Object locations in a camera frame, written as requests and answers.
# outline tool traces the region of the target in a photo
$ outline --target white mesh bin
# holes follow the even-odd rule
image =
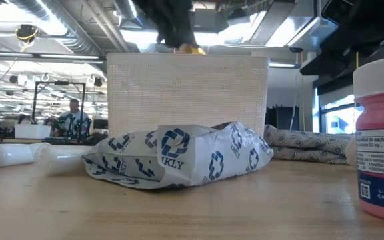
[[[265,57],[108,54],[109,134],[227,121],[263,134],[268,67]]]

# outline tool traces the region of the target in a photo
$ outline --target white foam roll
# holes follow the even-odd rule
[[[33,163],[32,148],[48,143],[36,144],[0,144],[0,167]]]
[[[48,145],[43,146],[35,156],[39,170],[44,176],[85,172],[81,156],[91,148],[91,146]]]

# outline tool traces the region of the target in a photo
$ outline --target pink pill bottle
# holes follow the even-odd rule
[[[384,218],[384,59],[353,73],[353,92],[364,107],[356,132],[359,203]]]

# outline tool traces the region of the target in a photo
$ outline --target wooden table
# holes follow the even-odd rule
[[[0,168],[0,239],[380,239],[349,166],[272,161],[262,171],[176,191],[139,191],[86,174]]]

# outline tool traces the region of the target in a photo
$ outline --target man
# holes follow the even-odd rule
[[[60,115],[60,117],[68,117],[68,116],[75,117],[73,120],[72,126],[71,126],[71,130],[72,130],[73,134],[76,135],[77,132],[74,130],[73,127],[78,120],[81,120],[81,111],[79,110],[79,101],[77,99],[71,99],[71,101],[69,102],[69,107],[71,108],[71,110],[62,113],[62,115]],[[84,123],[84,121],[88,118],[89,118],[88,115],[86,113],[83,113],[83,126],[82,126],[82,132],[81,132],[82,134],[84,134],[87,130],[87,124]],[[66,131],[69,130],[70,124],[71,124],[71,118],[68,117],[66,119],[65,125],[64,125],[64,128]]]

